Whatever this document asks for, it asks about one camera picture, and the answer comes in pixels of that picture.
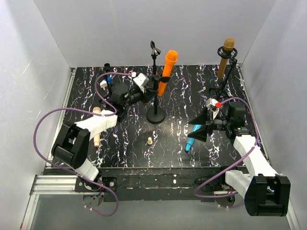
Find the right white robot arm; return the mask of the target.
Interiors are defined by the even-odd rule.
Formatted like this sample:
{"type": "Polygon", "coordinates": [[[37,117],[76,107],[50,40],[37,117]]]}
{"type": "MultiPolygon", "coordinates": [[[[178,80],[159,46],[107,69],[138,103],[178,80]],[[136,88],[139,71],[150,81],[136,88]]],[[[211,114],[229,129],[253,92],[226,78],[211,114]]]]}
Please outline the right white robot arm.
{"type": "Polygon", "coordinates": [[[218,117],[220,108],[224,105],[216,99],[206,100],[206,108],[189,123],[200,128],[189,133],[189,138],[206,142],[213,131],[225,131],[241,159],[226,167],[215,176],[201,183],[194,192],[211,181],[224,177],[227,185],[244,199],[244,205],[250,216],[286,216],[290,197],[290,180],[281,176],[270,166],[261,152],[259,132],[253,136],[245,126],[245,113],[249,105],[241,98],[233,97],[226,100],[229,104],[226,119],[218,117]]]}

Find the blue microphone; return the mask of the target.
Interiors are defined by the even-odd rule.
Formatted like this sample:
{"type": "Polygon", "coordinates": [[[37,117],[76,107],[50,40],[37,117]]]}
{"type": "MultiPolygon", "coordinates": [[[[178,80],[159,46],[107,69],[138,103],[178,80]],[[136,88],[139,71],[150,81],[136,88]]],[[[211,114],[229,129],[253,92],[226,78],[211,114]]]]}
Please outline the blue microphone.
{"type": "MultiPolygon", "coordinates": [[[[201,125],[194,125],[192,132],[198,130],[201,128],[201,125]]],[[[194,138],[188,138],[187,143],[185,145],[185,152],[189,152],[189,150],[191,149],[191,147],[194,144],[195,139],[194,138]]]]}

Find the gold microphone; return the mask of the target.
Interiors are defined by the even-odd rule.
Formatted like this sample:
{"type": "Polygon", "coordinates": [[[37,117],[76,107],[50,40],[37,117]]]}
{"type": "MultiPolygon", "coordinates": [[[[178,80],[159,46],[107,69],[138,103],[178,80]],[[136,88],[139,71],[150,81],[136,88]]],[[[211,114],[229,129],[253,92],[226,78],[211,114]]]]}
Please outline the gold microphone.
{"type": "Polygon", "coordinates": [[[228,59],[231,57],[236,57],[237,55],[237,50],[235,49],[235,39],[232,37],[227,38],[224,45],[218,48],[217,54],[221,57],[217,76],[218,79],[222,79],[228,59]]]}

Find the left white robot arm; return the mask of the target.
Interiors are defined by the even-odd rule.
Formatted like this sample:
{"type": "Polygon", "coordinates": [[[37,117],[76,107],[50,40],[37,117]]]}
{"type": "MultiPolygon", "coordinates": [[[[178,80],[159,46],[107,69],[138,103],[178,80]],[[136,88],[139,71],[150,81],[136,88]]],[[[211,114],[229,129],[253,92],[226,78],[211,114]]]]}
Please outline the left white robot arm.
{"type": "Polygon", "coordinates": [[[109,104],[98,115],[61,126],[51,150],[52,156],[70,166],[80,176],[97,182],[99,170],[87,158],[90,141],[121,122],[129,106],[137,102],[145,104],[157,93],[158,90],[149,84],[143,87],[133,85],[131,88],[124,83],[112,85],[106,99],[109,104]]]}

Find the orange microphone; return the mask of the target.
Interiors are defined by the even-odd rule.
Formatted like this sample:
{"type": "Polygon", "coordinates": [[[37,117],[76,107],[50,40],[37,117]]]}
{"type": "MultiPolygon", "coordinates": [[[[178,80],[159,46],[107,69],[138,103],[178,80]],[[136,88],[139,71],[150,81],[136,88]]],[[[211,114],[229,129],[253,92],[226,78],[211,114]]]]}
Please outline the orange microphone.
{"type": "Polygon", "coordinates": [[[165,56],[165,65],[163,68],[162,77],[159,82],[158,96],[163,95],[166,89],[167,83],[169,81],[173,66],[177,62],[177,58],[178,58],[178,53],[175,50],[169,50],[167,55],[165,56]]]}

